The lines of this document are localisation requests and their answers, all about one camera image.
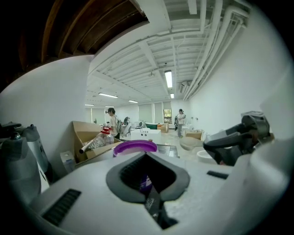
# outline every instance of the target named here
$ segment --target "open cardboard box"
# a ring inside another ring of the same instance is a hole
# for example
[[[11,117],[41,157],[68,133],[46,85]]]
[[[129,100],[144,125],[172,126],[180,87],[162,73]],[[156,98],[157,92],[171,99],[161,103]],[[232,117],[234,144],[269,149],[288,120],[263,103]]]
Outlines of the open cardboard box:
[[[98,133],[102,130],[102,128],[94,123],[85,123],[85,122],[77,122],[73,121],[73,129],[74,129],[74,158],[76,163],[80,163],[86,161],[88,159],[97,157],[106,151],[114,148],[115,146],[122,143],[122,141],[114,138],[114,143],[112,145],[107,145],[103,147],[99,147],[93,150],[86,151],[84,153],[80,153],[79,150],[84,146],[83,143],[88,142],[95,138]]]

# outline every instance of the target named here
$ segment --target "black vent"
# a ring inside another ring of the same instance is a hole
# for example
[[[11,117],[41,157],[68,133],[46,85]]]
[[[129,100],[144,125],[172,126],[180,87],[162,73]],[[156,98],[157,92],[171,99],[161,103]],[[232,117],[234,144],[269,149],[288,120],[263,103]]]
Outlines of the black vent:
[[[58,226],[62,222],[66,214],[69,212],[74,202],[78,199],[80,194],[80,191],[69,189],[43,215],[43,218],[54,224],[55,226]]]

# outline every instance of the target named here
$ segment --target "black hair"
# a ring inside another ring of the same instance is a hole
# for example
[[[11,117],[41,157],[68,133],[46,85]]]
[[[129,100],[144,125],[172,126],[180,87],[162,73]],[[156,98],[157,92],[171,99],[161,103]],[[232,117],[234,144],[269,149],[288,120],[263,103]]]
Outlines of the black hair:
[[[115,114],[115,110],[114,110],[114,108],[109,108],[109,109],[107,110],[107,112],[112,112],[113,114]]]

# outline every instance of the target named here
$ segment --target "purple object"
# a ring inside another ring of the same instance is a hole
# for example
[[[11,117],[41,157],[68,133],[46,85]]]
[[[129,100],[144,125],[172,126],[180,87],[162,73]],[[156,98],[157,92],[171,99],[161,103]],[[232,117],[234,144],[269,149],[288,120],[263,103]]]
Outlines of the purple object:
[[[113,150],[113,157],[117,157],[119,153],[122,153],[125,150],[130,150],[132,148],[141,149],[141,151],[146,152],[156,152],[157,145],[151,141],[147,140],[131,140],[121,143],[120,145],[116,146]]]

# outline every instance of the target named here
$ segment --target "white ceiling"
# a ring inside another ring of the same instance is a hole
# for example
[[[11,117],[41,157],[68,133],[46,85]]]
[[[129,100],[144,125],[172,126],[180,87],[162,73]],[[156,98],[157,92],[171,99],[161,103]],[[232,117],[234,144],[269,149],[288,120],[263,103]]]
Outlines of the white ceiling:
[[[201,21],[201,1],[197,0],[197,15],[190,15],[187,0],[137,0],[150,23],[124,33],[97,53],[88,75],[86,104],[104,107],[129,105],[128,100],[165,101],[170,93],[182,99],[179,86],[193,80],[209,36],[215,1],[206,1],[205,22]],[[225,0],[224,8],[231,2]],[[166,70],[172,71],[173,88],[167,88]]]

